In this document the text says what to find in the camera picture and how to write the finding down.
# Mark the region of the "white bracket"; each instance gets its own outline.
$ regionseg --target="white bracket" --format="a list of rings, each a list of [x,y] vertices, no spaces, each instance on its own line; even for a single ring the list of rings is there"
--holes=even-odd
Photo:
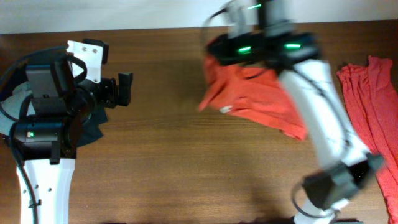
[[[86,79],[91,80],[95,83],[101,82],[101,66],[102,66],[102,55],[104,49],[97,45],[83,44],[75,41],[68,41],[68,53],[84,61],[87,66],[87,77]],[[73,76],[79,75],[83,69],[78,65],[72,65]]]

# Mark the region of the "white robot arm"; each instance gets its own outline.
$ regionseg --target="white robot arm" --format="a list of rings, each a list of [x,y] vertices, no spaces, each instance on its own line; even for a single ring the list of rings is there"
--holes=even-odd
[[[84,126],[99,124],[90,123],[94,111],[103,111],[101,118],[96,115],[103,123],[104,107],[130,103],[132,73],[120,73],[119,86],[114,78],[101,77],[108,48],[98,40],[68,41],[68,48],[56,47],[23,57],[1,78],[0,86],[6,86],[5,80],[12,80],[13,75],[16,81],[29,81],[0,104],[0,133],[9,136],[17,162],[21,224],[68,223],[76,149],[87,144],[80,142]],[[27,59],[25,66],[17,67]]]
[[[245,18],[237,16],[242,10],[257,14],[260,32],[246,28]],[[262,62],[275,69],[304,118],[317,150],[322,171],[294,187],[292,201],[299,213],[289,223],[335,221],[336,214],[380,169],[382,157],[371,155],[356,134],[336,93],[330,66],[319,59],[315,36],[294,34],[293,25],[285,18],[282,0],[235,0],[215,15],[222,13],[234,18],[228,20],[233,21],[232,34],[219,36],[207,46],[208,53],[221,65]],[[301,188],[308,196],[303,208],[294,199]]]

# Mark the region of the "green led light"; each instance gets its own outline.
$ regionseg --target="green led light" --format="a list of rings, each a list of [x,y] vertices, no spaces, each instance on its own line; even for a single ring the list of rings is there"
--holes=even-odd
[[[301,44],[285,44],[287,49],[299,49],[301,48]]]
[[[251,47],[242,47],[241,49],[238,50],[239,54],[250,54],[251,53]]]
[[[255,6],[250,6],[248,9],[257,9],[258,7],[261,7],[261,4],[255,5]]]

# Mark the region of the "wooden table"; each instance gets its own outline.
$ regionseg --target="wooden table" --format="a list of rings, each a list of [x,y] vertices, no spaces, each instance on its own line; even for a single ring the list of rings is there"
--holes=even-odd
[[[398,62],[398,22],[297,25],[319,36],[333,74],[368,55]],[[210,29],[211,36],[225,28]],[[310,140],[197,108],[206,90],[199,29],[112,30],[0,35],[1,71],[33,50],[88,37],[110,44],[105,77],[135,73],[128,108],[107,110],[105,137],[79,148],[70,223],[237,223],[290,217],[292,186],[318,169]],[[398,87],[398,66],[392,81]],[[0,221],[19,222],[19,183],[0,150]],[[387,223],[376,181],[341,217]]]

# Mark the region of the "orange cloth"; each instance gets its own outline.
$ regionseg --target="orange cloth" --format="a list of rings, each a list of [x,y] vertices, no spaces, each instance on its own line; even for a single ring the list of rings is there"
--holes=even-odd
[[[209,55],[205,58],[205,74],[209,89],[200,103],[200,110],[210,105],[223,113],[279,129],[299,140],[307,135],[301,117],[280,86],[274,70],[221,66]]]
[[[390,215],[398,224],[398,95],[391,83],[392,60],[369,56],[369,66],[348,65],[337,75],[354,129],[387,169],[377,173]]]

